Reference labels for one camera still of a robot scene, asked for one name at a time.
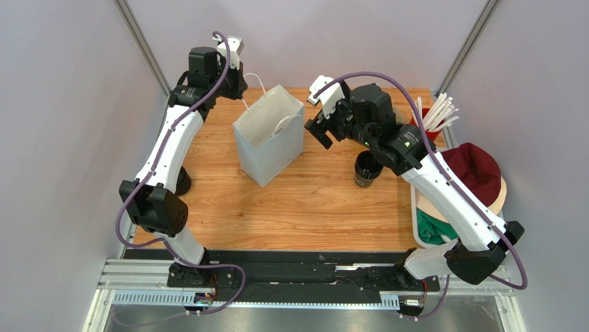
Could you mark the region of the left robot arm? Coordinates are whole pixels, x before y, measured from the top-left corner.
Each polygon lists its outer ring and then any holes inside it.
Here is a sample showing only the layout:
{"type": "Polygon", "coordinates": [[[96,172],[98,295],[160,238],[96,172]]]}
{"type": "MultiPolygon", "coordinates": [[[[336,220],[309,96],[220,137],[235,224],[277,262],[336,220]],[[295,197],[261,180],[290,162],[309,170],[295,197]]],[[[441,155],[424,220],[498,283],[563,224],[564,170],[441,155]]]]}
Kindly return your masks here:
{"type": "Polygon", "coordinates": [[[180,195],[189,190],[191,179],[183,168],[194,136],[203,126],[219,97],[241,99],[247,89],[240,60],[242,43],[230,37],[217,47],[195,47],[188,56],[188,69],[179,78],[168,99],[165,126],[147,162],[132,181],[122,181],[123,201],[115,222],[120,242],[120,222],[127,214],[133,224],[163,242],[175,262],[169,269],[169,286],[213,286],[216,276],[209,253],[187,227],[187,204],[180,195]]]}

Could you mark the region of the white paper bag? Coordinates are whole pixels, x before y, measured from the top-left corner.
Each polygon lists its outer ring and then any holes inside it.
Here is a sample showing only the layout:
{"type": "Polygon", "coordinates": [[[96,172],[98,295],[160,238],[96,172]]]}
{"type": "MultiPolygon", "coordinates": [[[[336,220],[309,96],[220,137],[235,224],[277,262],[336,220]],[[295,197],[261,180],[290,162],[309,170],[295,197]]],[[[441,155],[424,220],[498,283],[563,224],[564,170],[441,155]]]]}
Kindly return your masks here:
{"type": "Polygon", "coordinates": [[[233,122],[241,169],[260,187],[303,152],[304,111],[303,102],[278,84],[233,122]]]}

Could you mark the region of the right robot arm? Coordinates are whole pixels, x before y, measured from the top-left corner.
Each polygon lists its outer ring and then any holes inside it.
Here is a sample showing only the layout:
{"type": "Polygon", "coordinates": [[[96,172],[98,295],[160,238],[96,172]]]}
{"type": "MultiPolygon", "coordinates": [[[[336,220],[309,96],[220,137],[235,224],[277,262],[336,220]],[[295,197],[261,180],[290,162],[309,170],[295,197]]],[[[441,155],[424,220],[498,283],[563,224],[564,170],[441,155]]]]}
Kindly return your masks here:
{"type": "Polygon", "coordinates": [[[457,238],[425,249],[412,248],[396,263],[404,279],[454,274],[477,285],[492,277],[524,233],[474,196],[452,172],[435,144],[413,124],[396,120],[391,97],[376,84],[351,89],[320,78],[308,101],[321,111],[306,129],[325,147],[350,139],[368,149],[371,161],[389,168],[419,191],[451,224],[457,238]]]}

